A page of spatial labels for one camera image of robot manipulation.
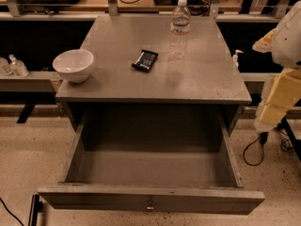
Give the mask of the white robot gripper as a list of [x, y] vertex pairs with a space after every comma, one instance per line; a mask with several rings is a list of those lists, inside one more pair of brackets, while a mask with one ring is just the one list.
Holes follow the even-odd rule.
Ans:
[[258, 132], [270, 132], [301, 99], [301, 1], [296, 2], [277, 27], [257, 40], [252, 49], [272, 52], [272, 59], [285, 69], [269, 75], [263, 84], [254, 121]]

